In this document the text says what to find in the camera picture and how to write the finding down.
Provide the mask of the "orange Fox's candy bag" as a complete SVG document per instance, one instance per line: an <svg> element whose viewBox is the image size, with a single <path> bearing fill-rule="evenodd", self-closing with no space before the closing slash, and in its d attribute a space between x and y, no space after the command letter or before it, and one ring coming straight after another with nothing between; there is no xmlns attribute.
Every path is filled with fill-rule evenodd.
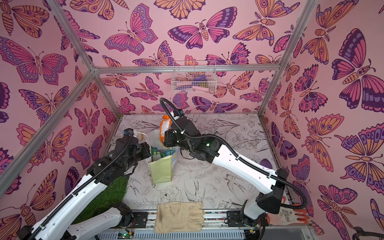
<svg viewBox="0 0 384 240"><path fill-rule="evenodd" d="M160 124L160 141L162 143L164 143L166 131L169 130L171 125L172 125L172 120L170 119L170 117L168 115L162 116L162 121Z"/></svg>

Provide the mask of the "yellow-green Fox's spring tea bag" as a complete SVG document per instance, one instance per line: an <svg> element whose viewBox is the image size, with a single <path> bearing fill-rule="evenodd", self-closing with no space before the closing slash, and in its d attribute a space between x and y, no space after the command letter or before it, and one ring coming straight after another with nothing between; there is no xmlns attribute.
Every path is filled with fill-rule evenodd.
<svg viewBox="0 0 384 240"><path fill-rule="evenodd" d="M173 148L151 147L152 161L157 161L161 158L171 156L172 154L173 154Z"/></svg>

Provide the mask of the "white paper bag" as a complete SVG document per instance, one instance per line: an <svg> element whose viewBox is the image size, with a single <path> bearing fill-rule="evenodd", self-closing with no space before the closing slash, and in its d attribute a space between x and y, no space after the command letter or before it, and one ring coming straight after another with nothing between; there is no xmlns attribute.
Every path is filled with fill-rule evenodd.
<svg viewBox="0 0 384 240"><path fill-rule="evenodd" d="M150 147L167 148L160 141L159 130L154 130L150 133L137 132L135 136L139 139L140 143L147 142ZM172 181L174 167L180 155L180 148L171 148L173 148L173 154L171 156L161 158L157 161L152 161L152 155L150 158L145 159L145 162L148 164L150 170L151 182L153 184Z"/></svg>

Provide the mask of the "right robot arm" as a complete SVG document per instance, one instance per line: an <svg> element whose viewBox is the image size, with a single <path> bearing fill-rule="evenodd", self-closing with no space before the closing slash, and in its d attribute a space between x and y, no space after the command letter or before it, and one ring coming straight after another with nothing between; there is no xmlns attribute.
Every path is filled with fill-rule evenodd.
<svg viewBox="0 0 384 240"><path fill-rule="evenodd" d="M232 171L259 190L259 195L245 201L240 215L235 218L245 226L254 227L266 221L266 214L277 215L281 208L300 210L308 205L308 199L298 187L287 181L288 172L284 169L268 169L236 152L223 138L212 134L201 134L172 102L165 98L160 104L171 119L165 131L164 145L179 147L200 161L223 167ZM298 206L282 203L285 188L289 187L302 198Z"/></svg>

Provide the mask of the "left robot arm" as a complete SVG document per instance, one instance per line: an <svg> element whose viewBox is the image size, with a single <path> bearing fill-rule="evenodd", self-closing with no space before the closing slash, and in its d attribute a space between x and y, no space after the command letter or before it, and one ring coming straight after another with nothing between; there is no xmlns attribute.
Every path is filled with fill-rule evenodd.
<svg viewBox="0 0 384 240"><path fill-rule="evenodd" d="M129 169L151 156L151 147L135 137L133 129L125 129L116 140L115 149L94 162L79 184L46 217L17 232L21 240L88 240L113 227L127 227L134 221L133 211L124 203L86 221L74 220L100 193Z"/></svg>

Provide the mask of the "green artificial grass mat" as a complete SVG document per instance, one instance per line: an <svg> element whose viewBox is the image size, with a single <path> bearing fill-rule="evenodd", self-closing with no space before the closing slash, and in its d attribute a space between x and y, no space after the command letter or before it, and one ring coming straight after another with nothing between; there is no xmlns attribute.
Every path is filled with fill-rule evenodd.
<svg viewBox="0 0 384 240"><path fill-rule="evenodd" d="M127 192L128 178L119 177L97 195L76 217L73 224L89 220L122 202Z"/></svg>

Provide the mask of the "beige work glove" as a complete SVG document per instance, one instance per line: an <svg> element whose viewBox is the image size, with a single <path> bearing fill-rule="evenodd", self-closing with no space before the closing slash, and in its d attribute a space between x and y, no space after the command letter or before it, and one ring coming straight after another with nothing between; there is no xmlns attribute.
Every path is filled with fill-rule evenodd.
<svg viewBox="0 0 384 240"><path fill-rule="evenodd" d="M202 202L169 202L158 205L155 221L157 234L200 232L205 212Z"/></svg>

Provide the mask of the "purple pink garden trowel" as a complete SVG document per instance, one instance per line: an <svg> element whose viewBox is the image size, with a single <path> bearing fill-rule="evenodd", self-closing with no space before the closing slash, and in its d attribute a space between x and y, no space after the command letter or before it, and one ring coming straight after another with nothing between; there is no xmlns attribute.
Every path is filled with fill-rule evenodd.
<svg viewBox="0 0 384 240"><path fill-rule="evenodd" d="M260 161L260 165L265 167L265 168L267 168L267 169L272 169L273 168L271 162L268 159L262 159Z"/></svg>

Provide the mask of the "orange white garden glove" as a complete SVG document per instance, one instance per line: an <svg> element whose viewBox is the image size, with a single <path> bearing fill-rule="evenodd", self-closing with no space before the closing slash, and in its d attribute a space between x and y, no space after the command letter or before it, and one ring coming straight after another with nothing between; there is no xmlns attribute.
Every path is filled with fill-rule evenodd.
<svg viewBox="0 0 384 240"><path fill-rule="evenodd" d="M306 209L280 208L278 214L267 213L267 223L272 226L307 225L309 216Z"/></svg>

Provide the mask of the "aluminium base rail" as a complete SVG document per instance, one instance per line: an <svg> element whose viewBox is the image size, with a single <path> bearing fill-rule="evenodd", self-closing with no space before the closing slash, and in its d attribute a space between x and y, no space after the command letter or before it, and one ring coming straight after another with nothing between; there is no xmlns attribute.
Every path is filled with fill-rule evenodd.
<svg viewBox="0 0 384 240"><path fill-rule="evenodd" d="M240 210L193 211L185 216L134 212L129 223L93 235L93 240L259 240L267 215L252 220Z"/></svg>

